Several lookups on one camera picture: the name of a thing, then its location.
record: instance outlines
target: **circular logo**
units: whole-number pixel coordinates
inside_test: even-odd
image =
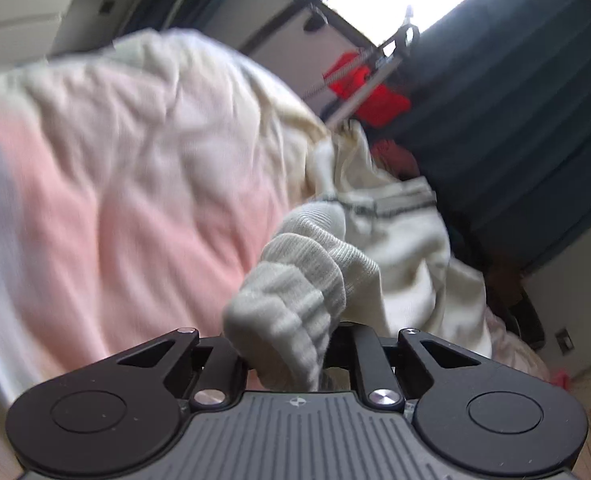
[[[293,399],[289,400],[289,404],[299,408],[300,406],[304,406],[306,404],[306,400],[304,400],[302,397],[294,397]]]

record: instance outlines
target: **pink fabric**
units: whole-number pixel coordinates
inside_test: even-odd
[[[13,192],[0,202],[18,209],[2,237],[18,250],[5,259],[0,243],[0,261],[18,265],[0,264],[0,384],[29,377],[1,402],[181,326],[219,334],[224,305],[309,195],[306,153],[325,135],[277,78],[198,34],[146,33],[1,75]],[[4,335],[9,319],[22,344]]]

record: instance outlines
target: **pink and white blanket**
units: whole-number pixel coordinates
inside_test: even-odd
[[[179,326],[220,333],[326,135],[197,33],[0,74],[0,479],[26,388]]]

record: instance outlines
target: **dark blue curtain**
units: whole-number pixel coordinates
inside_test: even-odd
[[[526,270],[591,226],[591,1],[465,0],[421,37],[410,149],[487,254]]]
[[[224,0],[185,0],[172,27],[202,30]],[[131,17],[125,34],[154,28],[160,30],[175,0],[142,0]]]

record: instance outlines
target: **triangular cutout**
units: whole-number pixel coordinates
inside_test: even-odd
[[[161,341],[156,345],[145,348],[137,354],[121,359],[118,364],[135,366],[138,368],[153,368],[160,362],[160,359],[171,350],[174,343],[175,341]]]
[[[464,368],[480,364],[480,362],[471,359],[456,350],[451,350],[446,346],[442,346],[435,341],[423,341],[422,346],[427,349],[435,362],[443,368]]]

